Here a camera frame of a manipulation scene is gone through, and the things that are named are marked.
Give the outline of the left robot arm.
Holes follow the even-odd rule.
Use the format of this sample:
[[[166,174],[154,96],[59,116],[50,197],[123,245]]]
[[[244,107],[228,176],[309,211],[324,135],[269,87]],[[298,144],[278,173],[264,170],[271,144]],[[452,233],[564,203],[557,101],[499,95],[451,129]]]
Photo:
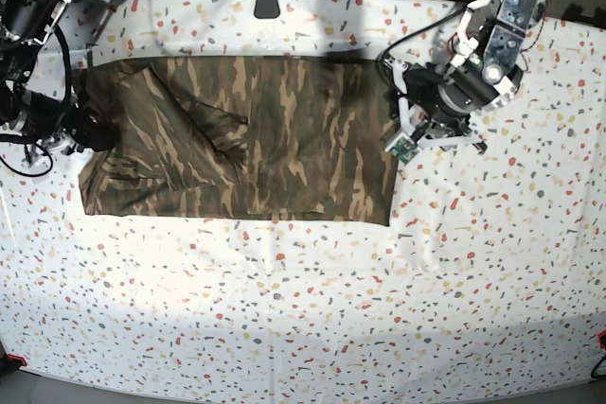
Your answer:
[[[520,89],[526,34],[542,25],[548,0],[474,0],[442,18],[458,20],[445,44],[446,59],[411,63],[389,45],[377,64],[395,98],[400,127],[386,152],[410,163],[424,149],[472,145],[487,149],[471,125],[472,116],[509,104]]]

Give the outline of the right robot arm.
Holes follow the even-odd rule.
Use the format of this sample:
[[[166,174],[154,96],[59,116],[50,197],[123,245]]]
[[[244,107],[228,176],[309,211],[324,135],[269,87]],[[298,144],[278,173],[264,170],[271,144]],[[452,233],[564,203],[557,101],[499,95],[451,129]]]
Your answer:
[[[1,0],[1,141],[16,145],[65,142],[75,149],[105,151],[115,143],[112,128],[89,114],[72,96],[69,47],[59,22],[78,0]],[[56,38],[64,95],[55,100],[26,88],[39,52]]]

